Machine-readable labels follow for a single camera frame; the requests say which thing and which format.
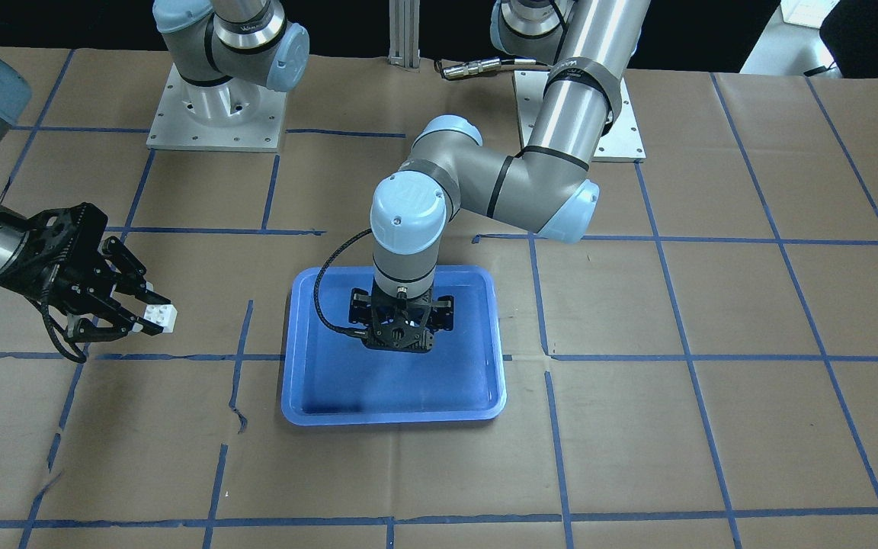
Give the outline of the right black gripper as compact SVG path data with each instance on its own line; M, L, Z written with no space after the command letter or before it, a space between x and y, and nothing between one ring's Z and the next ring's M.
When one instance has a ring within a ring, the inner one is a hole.
M113 291L149 305L168 305L144 278L142 262L116 236L104 238L107 215L91 203L44 210L20 221L0 214L22 233L20 249L0 271L0 286L64 315L84 315L66 327L67 342L112 342L132 333L159 335L164 326L127 313ZM107 320L107 326L90 315Z

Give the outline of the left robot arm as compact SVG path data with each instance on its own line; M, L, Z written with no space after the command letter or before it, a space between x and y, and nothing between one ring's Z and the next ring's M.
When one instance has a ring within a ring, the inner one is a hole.
M433 118L376 187L373 284L352 291L348 325L332 331L368 348L430 351L435 333L454 327L453 298L434 295L434 276L444 230L460 210L546 239L582 239L600 197L589 164L623 110L623 73L648 10L648 1L495 3L495 46L550 68L532 134L505 154L485 146L466 118Z

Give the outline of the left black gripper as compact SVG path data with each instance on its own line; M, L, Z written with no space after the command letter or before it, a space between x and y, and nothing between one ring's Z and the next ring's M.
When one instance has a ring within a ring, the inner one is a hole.
M379 286L371 292L352 289L349 323L362 324L352 336L367 348L397 352L429 352L438 330L454 328L452 295L432 299L432 291L408 298L404 293L393 297Z

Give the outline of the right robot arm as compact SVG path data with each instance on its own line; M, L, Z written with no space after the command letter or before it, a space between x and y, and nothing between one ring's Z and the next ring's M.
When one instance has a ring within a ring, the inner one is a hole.
M69 46L59 68L57 108L45 98L46 149L100 160L95 187L113 174L103 129L122 152L152 114L149 145L197 150L274 149L282 96L303 80L311 37L279 1L0 1L0 27L25 45ZM0 140L21 122L31 84L0 58ZM140 316L117 299L150 310L171 305L109 218L91 203L26 217L0 203L0 288L34 306L53 343L105 342L135 332L167 333L170 323Z

